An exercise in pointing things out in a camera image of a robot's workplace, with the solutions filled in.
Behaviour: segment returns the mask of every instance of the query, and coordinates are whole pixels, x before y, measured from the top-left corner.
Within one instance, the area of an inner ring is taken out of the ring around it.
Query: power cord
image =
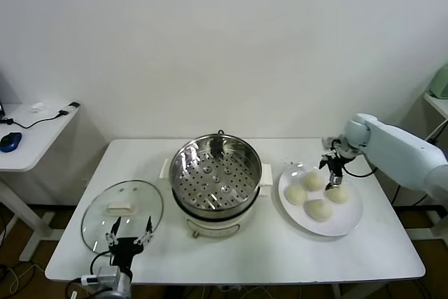
[[[20,126],[22,129],[31,129],[33,126],[35,126],[35,124],[39,124],[39,123],[46,122],[49,120],[54,120],[56,118],[59,118],[60,116],[63,116],[63,115],[61,113],[58,113],[55,117],[38,120],[37,122],[32,123],[30,126],[23,126],[22,124],[15,122],[12,118],[6,119],[7,120],[6,124],[8,124],[8,125],[16,124],[16,125]]]
[[[357,175],[357,174],[354,174],[354,173],[349,172],[349,171],[347,170],[347,168],[345,168],[345,165],[342,165],[342,169],[343,169],[344,172],[346,172],[348,175],[354,176],[355,178],[367,178],[368,176],[371,176],[372,174],[374,174],[374,173],[378,170],[378,168],[375,167],[374,169],[372,169],[372,171],[371,171],[370,173],[367,173],[367,174],[364,174],[364,175]]]
[[[71,113],[74,109],[78,108],[80,106],[79,103],[77,102],[72,102],[69,105],[65,106],[63,109],[59,110],[59,112],[57,113],[56,116],[52,117],[52,118],[46,118],[46,119],[40,119],[37,120],[36,122],[32,123],[29,126],[23,126],[22,124],[16,122],[13,118],[5,118],[5,119],[1,119],[0,120],[0,124],[7,124],[7,125],[12,125],[15,124],[17,126],[20,126],[22,129],[30,129],[33,126],[35,126],[36,124],[42,123],[42,122],[47,122],[49,120],[54,120],[56,118],[59,118],[61,116],[65,116],[68,115],[69,113]]]
[[[438,142],[438,139],[440,137],[440,135],[444,132],[444,130],[447,128],[448,125],[448,119],[444,120],[443,122],[441,122],[425,139],[424,141],[427,141],[428,143],[430,143],[431,145],[436,145]],[[400,191],[401,186],[398,185],[397,187],[397,191],[395,192],[395,195],[393,196],[393,199],[391,201],[391,204],[393,205],[393,203],[395,202],[395,200],[397,199],[398,196],[398,192]],[[428,195],[426,194],[425,196],[423,196],[419,201],[415,202],[411,207],[413,206],[417,206],[420,202],[422,202],[423,200],[426,199]]]
[[[98,254],[92,259],[92,262],[90,263],[90,274],[94,274],[94,273],[93,273],[93,265],[95,264],[95,262],[97,261],[97,259],[98,259],[99,257],[101,257],[101,256],[104,256],[104,255],[108,254],[109,252],[110,252],[110,251],[107,250],[107,251],[103,251],[103,252],[101,252],[101,253],[98,253]]]
[[[413,206],[417,206],[420,202],[422,202],[423,200],[425,200],[427,197],[428,197],[428,194],[426,194],[425,196],[423,196],[419,201],[415,202],[415,203],[412,205],[412,207],[413,207]]]
[[[340,141],[339,139],[333,139],[333,140],[331,141],[331,149],[332,149],[332,150],[335,152],[335,154],[339,157],[339,154],[337,153],[336,148],[335,148],[335,142],[338,142],[338,143],[340,144],[341,141]],[[374,173],[378,170],[378,168],[375,167],[374,169],[372,169],[372,171],[371,171],[370,173],[362,174],[362,175],[357,175],[357,174],[354,174],[354,173],[349,172],[349,170],[348,170],[347,168],[345,168],[345,165],[342,165],[342,169],[343,169],[344,172],[346,172],[348,175],[353,176],[353,177],[355,177],[355,178],[367,178],[368,176],[371,176],[372,174],[374,174]]]
[[[392,201],[391,201],[391,204],[392,204],[392,205],[393,205],[393,203],[395,202],[395,200],[397,200],[398,192],[400,191],[400,189],[401,189],[401,186],[398,185],[398,187],[397,187],[397,191],[395,192],[395,195],[393,196]]]
[[[71,281],[69,281],[68,283],[67,283],[67,285],[65,286],[65,298],[66,299],[71,299],[71,296],[70,296],[70,294],[69,294],[69,289],[70,289],[70,286],[71,285],[74,285],[74,284],[80,284],[81,283],[81,278],[75,278],[75,279],[72,279]],[[84,297],[84,298],[82,298],[82,299],[93,299],[93,298],[95,298],[97,295],[99,295],[99,294],[101,294],[101,293],[103,293],[103,292],[107,292],[107,291],[110,291],[110,290],[112,290],[112,288],[110,288],[110,287],[106,287],[106,288],[103,288],[103,289],[101,289],[101,290],[99,290],[99,291],[97,291],[97,292],[94,292],[94,293],[92,293],[92,294],[90,294],[90,295],[88,295],[87,297]]]
[[[14,269],[22,264],[26,264],[26,263],[31,263],[31,266],[28,267],[24,272],[22,272],[21,274],[17,275],[17,273],[14,271]],[[29,283],[32,282],[34,275],[36,274],[36,269],[44,272],[43,268],[33,262],[20,262],[12,267],[8,267],[6,265],[0,265],[0,281],[3,281],[6,278],[6,275],[8,273],[11,273],[14,277],[14,281],[11,283],[10,288],[9,288],[9,294],[5,295],[3,297],[0,297],[0,299],[8,299],[13,297],[14,295],[17,295],[18,293],[22,292],[28,285]],[[22,277],[24,277],[30,270],[33,270],[31,277],[27,280],[27,282],[20,287],[20,279]]]

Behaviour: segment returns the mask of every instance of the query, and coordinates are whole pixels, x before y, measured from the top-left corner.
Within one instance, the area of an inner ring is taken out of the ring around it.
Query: robotic arm
[[[402,129],[386,125],[376,117],[356,114],[338,138],[326,143],[333,150],[323,156],[328,165],[330,187],[342,182],[344,165],[357,155],[369,161],[401,186],[424,190],[443,205],[448,204],[448,162],[443,152]]]

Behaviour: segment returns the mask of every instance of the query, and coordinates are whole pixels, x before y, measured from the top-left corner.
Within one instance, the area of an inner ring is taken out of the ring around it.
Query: blue mouse
[[[21,132],[11,132],[7,134],[0,140],[0,151],[5,153],[14,151],[17,148],[17,146],[19,146],[21,139],[22,139]]]

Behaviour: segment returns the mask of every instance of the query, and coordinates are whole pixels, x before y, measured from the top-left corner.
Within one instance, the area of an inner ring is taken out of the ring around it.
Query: table leg
[[[32,211],[6,184],[0,181],[0,201],[32,230],[42,235],[49,235],[51,228],[42,218]]]
[[[332,284],[332,288],[336,299],[363,299],[378,291],[387,283],[387,281],[369,281],[366,283],[361,283],[343,295],[341,295],[339,284]]]
[[[6,184],[0,181],[0,201],[7,206],[15,216],[24,221],[34,232],[27,245],[23,249],[22,254],[19,257],[21,261],[29,261],[32,259],[34,252],[36,251],[41,241],[59,241],[61,239],[63,230],[51,229],[49,224],[51,219],[55,215],[54,212],[46,212],[43,218],[37,216],[25,202],[23,202]],[[8,227],[12,228],[15,221],[8,223],[5,235],[7,235]]]
[[[11,229],[13,229],[13,226],[17,223],[18,219],[18,216],[14,215],[13,218],[8,222],[8,224],[6,224],[5,230],[3,230],[3,232],[0,234],[0,242],[2,242],[6,238],[6,236],[8,236],[9,232],[11,231]]]

